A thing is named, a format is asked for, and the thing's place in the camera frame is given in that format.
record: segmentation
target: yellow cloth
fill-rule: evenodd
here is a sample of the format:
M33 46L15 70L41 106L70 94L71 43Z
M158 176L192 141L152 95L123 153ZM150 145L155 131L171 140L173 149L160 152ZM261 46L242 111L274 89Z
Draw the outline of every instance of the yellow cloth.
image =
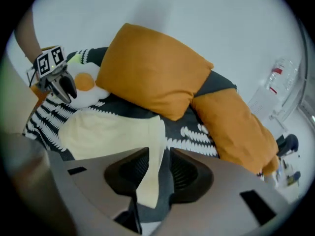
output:
M76 160L148 147L149 168L136 194L138 203L156 207L158 171L166 147L165 126L159 116L136 119L95 111L78 111L60 128L59 138Z
M67 63L71 64L71 63L81 63L81 54L76 53Z

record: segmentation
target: black fabric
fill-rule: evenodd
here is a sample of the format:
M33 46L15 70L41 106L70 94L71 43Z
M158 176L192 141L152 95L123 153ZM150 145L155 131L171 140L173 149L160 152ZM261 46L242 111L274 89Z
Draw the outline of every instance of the black fabric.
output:
M75 55L75 52L74 53L70 53L67 58L66 58L66 61L68 62L70 59L73 58L73 56Z
M276 140L276 142L277 142L278 147L281 146L282 144L284 144L284 143L285 143L284 136L281 135L281 136Z
M194 95L194 97L202 96L207 93L217 92L224 89L237 89L237 86L219 73L211 71L205 83Z
M284 156L289 150L297 152L299 149L299 140L295 135L289 134L281 144L278 144L278 149L278 157Z
M164 151L161 167L158 172L158 200L157 207L151 209L138 204L139 218L142 223L162 221L169 213L169 197L174 192L173 176L170 168L170 151Z
M94 64L100 66L102 64L103 58L108 47L102 47L97 49L91 49L87 58L87 63L93 62Z

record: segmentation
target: pillow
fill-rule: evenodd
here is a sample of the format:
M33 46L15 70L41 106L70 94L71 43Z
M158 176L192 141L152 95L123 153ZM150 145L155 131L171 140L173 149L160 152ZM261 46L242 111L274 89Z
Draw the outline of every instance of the pillow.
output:
M106 51L96 85L178 120L212 68L212 63L178 40L124 24Z
M235 89L196 97L191 105L211 134L220 159L242 165L254 174L269 174L278 168L275 139Z

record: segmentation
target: plush toy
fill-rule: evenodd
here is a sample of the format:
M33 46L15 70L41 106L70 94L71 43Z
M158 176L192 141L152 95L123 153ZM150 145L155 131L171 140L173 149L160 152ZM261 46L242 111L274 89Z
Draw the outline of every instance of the plush toy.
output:
M94 63L81 64L74 56L68 62L67 71L73 77L77 88L76 99L71 98L70 106L76 109L89 107L96 104L100 99L105 99L109 96L109 92L99 88L95 84L99 72L99 66Z

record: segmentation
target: clear plastic container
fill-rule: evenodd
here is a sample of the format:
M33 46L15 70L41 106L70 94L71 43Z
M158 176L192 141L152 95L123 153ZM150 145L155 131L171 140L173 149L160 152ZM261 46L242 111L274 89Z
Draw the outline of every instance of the clear plastic container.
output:
M266 88L276 94L281 102L285 101L295 84L297 72L298 68L288 59L277 60L266 82Z

